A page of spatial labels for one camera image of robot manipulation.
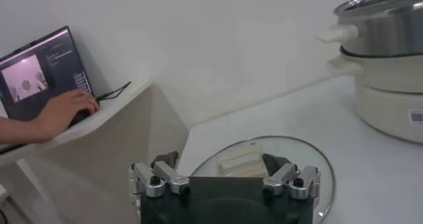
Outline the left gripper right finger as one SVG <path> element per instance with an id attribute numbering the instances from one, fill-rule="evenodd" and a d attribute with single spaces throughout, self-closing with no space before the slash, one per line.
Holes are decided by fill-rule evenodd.
<path id="1" fill-rule="evenodd" d="M 263 179 L 262 192 L 266 198 L 288 194 L 295 200 L 320 198 L 321 173 L 317 167 L 305 166 L 300 169 L 285 157 L 262 154 L 268 172 Z"/>

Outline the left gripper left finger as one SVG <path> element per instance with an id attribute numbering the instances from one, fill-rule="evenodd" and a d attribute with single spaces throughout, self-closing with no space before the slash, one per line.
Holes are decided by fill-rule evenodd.
<path id="1" fill-rule="evenodd" d="M 168 188 L 172 194 L 187 196 L 190 194 L 190 179 L 179 175 L 174 167 L 179 158 L 177 151 L 157 155 L 150 165 L 138 162 L 130 165 L 128 178 L 130 193 L 146 194 L 150 198 L 159 198 Z"/>

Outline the person's bare hand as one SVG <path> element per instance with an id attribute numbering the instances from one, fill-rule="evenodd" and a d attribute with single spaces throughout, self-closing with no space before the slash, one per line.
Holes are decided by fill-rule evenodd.
<path id="1" fill-rule="evenodd" d="M 30 123 L 37 129 L 42 140 L 50 140 L 63 133 L 78 112 L 86 110 L 89 115 L 100 109 L 90 93 L 73 90 L 55 96 L 47 102 L 41 113 Z"/>

